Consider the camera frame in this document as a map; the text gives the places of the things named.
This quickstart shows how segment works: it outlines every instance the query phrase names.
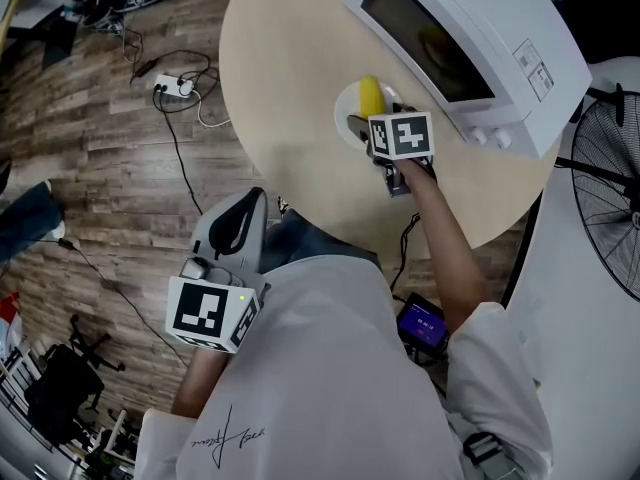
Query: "strap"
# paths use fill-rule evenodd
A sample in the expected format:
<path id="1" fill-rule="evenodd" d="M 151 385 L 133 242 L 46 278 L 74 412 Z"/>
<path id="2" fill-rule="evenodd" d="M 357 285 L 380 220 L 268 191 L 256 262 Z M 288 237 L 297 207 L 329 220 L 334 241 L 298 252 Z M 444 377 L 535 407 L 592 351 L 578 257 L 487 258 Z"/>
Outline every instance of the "strap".
<path id="1" fill-rule="evenodd" d="M 482 432 L 458 413 L 447 413 L 449 425 L 460 438 L 465 480 L 526 480 L 522 469 L 506 456 L 500 441 Z"/>

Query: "screen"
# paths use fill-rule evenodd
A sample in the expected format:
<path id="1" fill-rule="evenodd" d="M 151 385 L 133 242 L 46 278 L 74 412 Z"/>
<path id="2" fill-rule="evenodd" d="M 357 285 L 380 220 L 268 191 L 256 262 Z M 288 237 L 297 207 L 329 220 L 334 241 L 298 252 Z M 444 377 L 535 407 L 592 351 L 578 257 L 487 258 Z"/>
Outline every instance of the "screen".
<path id="1" fill-rule="evenodd" d="M 432 347 L 437 347 L 447 332 L 444 320 L 417 304 L 407 310 L 398 327 Z"/>
<path id="2" fill-rule="evenodd" d="M 369 14 L 450 102 L 494 94 L 451 35 L 417 0 L 364 0 Z"/>

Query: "sleeve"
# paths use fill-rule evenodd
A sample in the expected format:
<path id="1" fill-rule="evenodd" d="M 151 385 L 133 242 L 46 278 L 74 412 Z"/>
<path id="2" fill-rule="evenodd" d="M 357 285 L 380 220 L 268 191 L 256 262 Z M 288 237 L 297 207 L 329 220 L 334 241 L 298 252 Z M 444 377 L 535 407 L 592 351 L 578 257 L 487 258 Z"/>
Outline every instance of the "sleeve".
<path id="1" fill-rule="evenodd" d="M 135 480 L 175 480 L 178 455 L 184 448 L 196 420 L 150 409 L 144 415 Z"/>
<path id="2" fill-rule="evenodd" d="M 551 432 L 507 311 L 480 304 L 449 342 L 447 405 L 502 442 L 533 479 L 551 473 Z"/>

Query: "microwave window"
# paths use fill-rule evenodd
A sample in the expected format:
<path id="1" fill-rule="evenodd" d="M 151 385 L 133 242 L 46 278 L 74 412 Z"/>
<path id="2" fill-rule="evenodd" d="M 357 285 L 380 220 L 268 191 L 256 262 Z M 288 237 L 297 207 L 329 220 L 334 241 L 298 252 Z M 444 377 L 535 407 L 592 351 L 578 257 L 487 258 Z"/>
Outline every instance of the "microwave window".
<path id="1" fill-rule="evenodd" d="M 362 8 L 413 58 L 447 101 L 494 97 L 462 48 L 417 0 L 364 0 Z"/>

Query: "round wooden table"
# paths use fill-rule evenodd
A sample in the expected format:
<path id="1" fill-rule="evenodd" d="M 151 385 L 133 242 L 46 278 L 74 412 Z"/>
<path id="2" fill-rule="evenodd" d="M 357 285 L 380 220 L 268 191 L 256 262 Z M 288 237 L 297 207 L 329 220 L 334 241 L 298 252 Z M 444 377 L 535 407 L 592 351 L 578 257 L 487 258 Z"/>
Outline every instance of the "round wooden table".
<path id="1" fill-rule="evenodd" d="M 540 194 L 543 160 L 466 144 L 427 90 L 343 0 L 231 0 L 220 40 L 229 117 L 269 185 L 307 220 L 346 242 L 398 256 L 415 213 L 391 199 L 379 168 L 338 134 L 333 112 L 349 84 L 374 75 L 429 111 L 439 184 L 472 247 L 509 229 Z M 422 233 L 409 254 L 428 257 Z"/>

